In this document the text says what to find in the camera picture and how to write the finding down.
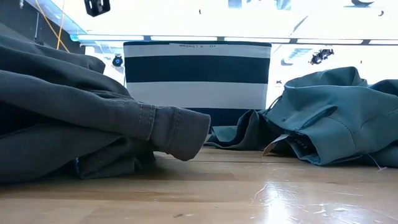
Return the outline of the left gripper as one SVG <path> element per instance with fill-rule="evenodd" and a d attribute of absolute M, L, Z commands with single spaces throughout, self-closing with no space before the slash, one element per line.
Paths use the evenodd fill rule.
<path fill-rule="evenodd" d="M 86 13 L 91 17 L 96 17 L 109 12 L 111 7 L 109 0 L 84 0 Z"/>

